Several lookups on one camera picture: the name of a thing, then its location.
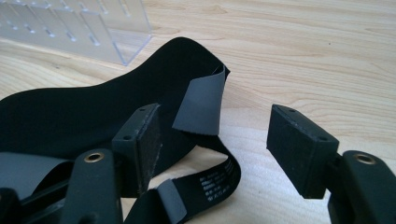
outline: gray fabric patch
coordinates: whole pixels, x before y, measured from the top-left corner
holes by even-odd
[[[20,200],[29,197],[40,182],[65,160],[0,152],[0,188],[15,189]]]
[[[189,133],[218,135],[224,82],[225,68],[218,74],[193,79],[173,128]]]

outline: slot in acrylic rack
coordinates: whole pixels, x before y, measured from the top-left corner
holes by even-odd
[[[151,29],[141,0],[0,0],[0,36],[127,65]]]

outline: wooden table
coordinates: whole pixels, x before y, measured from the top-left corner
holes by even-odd
[[[0,40],[0,98],[43,87],[91,86],[136,68],[177,36],[232,71],[220,137],[242,167],[236,192],[189,223],[330,223],[327,201],[304,200],[266,150],[272,104],[299,110],[396,173],[396,4],[392,1],[144,1],[153,37],[124,67]],[[167,177],[224,160],[196,148]],[[127,207],[133,201],[125,200]]]

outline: clear acrylic rack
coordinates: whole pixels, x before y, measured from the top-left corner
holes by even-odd
[[[0,0],[0,36],[127,65],[151,28],[141,0]]]

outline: black fabric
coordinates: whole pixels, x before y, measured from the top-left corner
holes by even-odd
[[[201,173],[171,180],[166,188],[159,186],[162,196],[172,190],[187,215],[180,216],[176,210],[175,218],[170,218],[166,206],[173,206],[172,198],[151,189],[137,199],[125,223],[184,222],[229,197],[241,177],[239,164],[217,137],[220,99],[229,72],[207,49],[180,37],[134,71],[101,85],[13,94],[0,102],[0,152],[73,160],[89,149],[111,148],[111,139],[137,108],[157,103],[163,147],[155,175],[195,145],[224,153],[228,159]],[[189,111],[203,115],[191,116]]]

